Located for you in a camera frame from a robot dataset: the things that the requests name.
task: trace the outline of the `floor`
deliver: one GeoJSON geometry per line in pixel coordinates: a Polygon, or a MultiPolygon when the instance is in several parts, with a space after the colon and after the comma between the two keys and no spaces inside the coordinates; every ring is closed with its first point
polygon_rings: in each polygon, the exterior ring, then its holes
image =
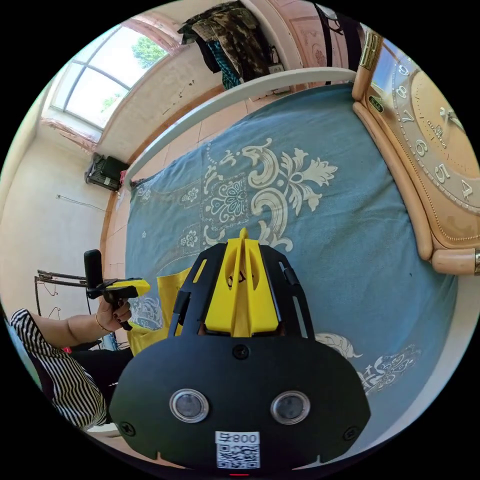
{"type": "MultiPolygon", "coordinates": [[[[134,180],[147,178],[156,174],[170,165],[170,163],[178,157],[197,148],[204,142],[211,140],[246,115],[260,109],[264,105],[274,102],[278,98],[279,96],[270,95],[255,101],[241,101],[229,108],[214,113],[167,145],[138,172],[134,180]]],[[[103,272],[105,278],[121,279],[125,277],[125,251],[129,207],[130,193],[125,188],[122,188],[119,192],[119,198],[113,207],[108,225],[105,245],[105,268],[103,272]]],[[[117,339],[120,342],[126,341],[126,335],[123,330],[119,331],[117,339]]]]}

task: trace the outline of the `tree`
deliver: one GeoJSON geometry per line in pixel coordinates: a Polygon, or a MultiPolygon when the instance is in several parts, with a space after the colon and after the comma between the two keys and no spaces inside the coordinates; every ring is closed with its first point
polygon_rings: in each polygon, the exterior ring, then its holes
{"type": "Polygon", "coordinates": [[[106,98],[103,101],[103,108],[100,113],[102,114],[107,108],[111,107],[119,97],[120,97],[120,94],[115,93],[115,95],[111,96],[110,98],[106,98]]]}
{"type": "Polygon", "coordinates": [[[138,60],[138,64],[143,69],[149,69],[160,59],[167,55],[167,52],[160,48],[153,40],[146,36],[141,36],[135,45],[132,45],[133,56],[138,60]]]}

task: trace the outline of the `screw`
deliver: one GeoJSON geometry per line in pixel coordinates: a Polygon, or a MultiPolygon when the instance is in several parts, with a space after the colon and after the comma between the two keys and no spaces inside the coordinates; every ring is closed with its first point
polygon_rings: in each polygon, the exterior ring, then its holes
{"type": "Polygon", "coordinates": [[[351,426],[350,428],[347,428],[343,434],[343,439],[347,442],[351,442],[358,437],[359,433],[360,429],[357,426],[351,426]]]}
{"type": "Polygon", "coordinates": [[[245,360],[249,356],[249,349],[245,345],[235,345],[233,347],[233,356],[237,360],[245,360]]]}
{"type": "Polygon", "coordinates": [[[120,424],[120,430],[123,434],[127,435],[127,437],[134,437],[135,436],[135,429],[130,423],[127,421],[123,421],[120,424]]]}

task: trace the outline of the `woman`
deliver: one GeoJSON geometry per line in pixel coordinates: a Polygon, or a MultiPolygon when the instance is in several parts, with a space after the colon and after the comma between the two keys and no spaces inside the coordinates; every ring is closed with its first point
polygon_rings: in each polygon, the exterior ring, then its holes
{"type": "Polygon", "coordinates": [[[131,315],[128,302],[121,302],[120,308],[113,311],[112,305],[102,298],[93,315],[54,320],[22,309],[9,321],[20,357],[34,368],[29,369],[33,379],[58,413],[84,431],[111,421],[108,407],[113,390],[132,352],[127,349],[68,354],[62,349],[94,342],[115,332],[131,315]]]}

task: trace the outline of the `clock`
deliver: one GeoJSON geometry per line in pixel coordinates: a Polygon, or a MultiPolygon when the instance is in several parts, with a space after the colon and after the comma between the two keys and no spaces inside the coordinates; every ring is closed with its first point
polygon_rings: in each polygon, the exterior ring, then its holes
{"type": "Polygon", "coordinates": [[[403,198],[419,256],[440,273],[480,275],[480,166],[448,100],[372,30],[352,95],[403,198]]]}

